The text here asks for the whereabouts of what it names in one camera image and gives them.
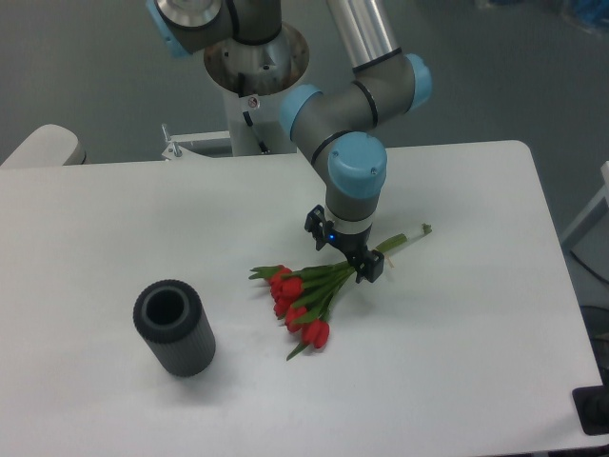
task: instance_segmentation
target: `robotic arm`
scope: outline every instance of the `robotic arm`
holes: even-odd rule
[[[337,248],[357,271],[358,282],[363,278],[374,282],[383,273],[384,259],[368,249],[367,241],[386,177],[387,155],[381,142],[365,132],[424,103],[431,94],[431,76],[420,57],[403,55],[382,0],[327,0],[327,4],[355,80],[331,95],[310,85],[292,89],[282,103],[280,124],[326,185],[325,207],[309,212],[304,226],[315,238],[317,250],[325,244]],[[223,40],[241,46],[242,65],[235,73],[240,96],[256,93],[255,86],[262,82],[255,71],[260,59],[250,59],[256,63],[249,62],[251,69],[245,71],[243,56],[260,55],[261,50],[268,55],[271,48],[277,49],[285,27],[281,0],[148,0],[147,5],[174,55]],[[289,66],[276,71],[283,77],[276,72],[276,87],[263,85],[267,91],[280,92],[295,84]]]

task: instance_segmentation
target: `green leaf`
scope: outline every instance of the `green leaf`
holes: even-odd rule
[[[334,274],[331,273],[330,276],[326,276],[324,278],[318,278],[315,280],[303,281],[303,289],[307,290],[308,288],[318,288],[319,286],[323,286],[325,284],[334,282]]]
[[[275,271],[279,271],[282,268],[281,265],[273,265],[272,267],[254,267],[250,271],[265,271],[266,269],[274,269]]]
[[[282,269],[282,267],[279,265],[276,267],[256,267],[250,270],[254,271],[254,274],[249,276],[248,279],[269,279],[280,269]]]
[[[305,343],[300,343],[298,346],[296,346],[294,348],[294,350],[292,350],[289,355],[285,358],[286,360],[290,360],[293,359],[294,357],[296,357],[298,354],[300,354],[302,351],[304,351],[306,349],[308,345],[306,345]]]
[[[315,303],[315,302],[318,302],[318,301],[325,301],[326,296],[330,292],[332,292],[332,290],[336,286],[338,286],[343,279],[344,279],[344,275],[340,276],[339,278],[335,278],[334,281],[330,281],[329,283],[327,283],[327,286],[324,286],[322,288],[318,288],[318,289],[312,290],[309,293],[306,293],[301,298],[296,300],[292,304],[292,307],[293,308],[300,308],[300,307],[303,307],[305,305],[309,305],[311,303]]]
[[[403,233],[400,233],[399,235],[392,236],[391,238],[388,238],[385,241],[383,241],[382,243],[380,243],[376,247],[376,250],[378,252],[385,254],[388,251],[390,251],[391,249],[395,249],[398,246],[403,245],[406,241],[408,241],[408,238],[406,238],[406,235],[404,235]]]
[[[333,269],[330,267],[315,267],[315,268],[305,268],[305,269],[301,269],[299,271],[293,271],[291,273],[287,273],[287,274],[282,274],[282,278],[284,279],[288,279],[288,278],[294,278],[294,277],[298,277],[301,278],[303,281],[306,281],[307,279],[315,279],[315,278],[321,278],[324,276],[327,276],[328,274],[331,274],[333,272]]]
[[[298,319],[294,319],[292,322],[294,324],[310,324],[320,316],[320,312],[322,312],[322,309],[324,309],[324,306],[329,301],[331,301],[331,298],[330,300],[323,300],[319,305],[312,308],[311,311],[309,311],[307,314],[303,314],[301,317],[299,317]]]

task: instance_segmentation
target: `floor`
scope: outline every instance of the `floor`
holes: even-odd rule
[[[92,163],[158,160],[162,123],[173,133],[226,128],[202,55],[172,60],[143,3],[4,2],[0,163],[49,123],[75,132]],[[283,3],[285,21],[311,48],[308,80],[326,91],[350,81],[325,2]],[[560,233],[600,188],[609,160],[609,36],[565,23],[555,0],[490,10],[473,3],[385,0],[404,51],[431,68],[434,94],[375,134],[388,147],[521,140]],[[608,217],[576,251],[609,277]],[[609,288],[567,264],[580,304],[609,307]]]

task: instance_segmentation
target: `white table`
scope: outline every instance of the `white table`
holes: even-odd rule
[[[340,260],[303,230],[324,200],[299,155],[0,171],[0,455],[474,456],[606,444],[600,383],[528,148],[389,151],[371,242],[421,222],[300,355],[248,269]],[[187,380],[131,321],[181,279],[218,350]]]

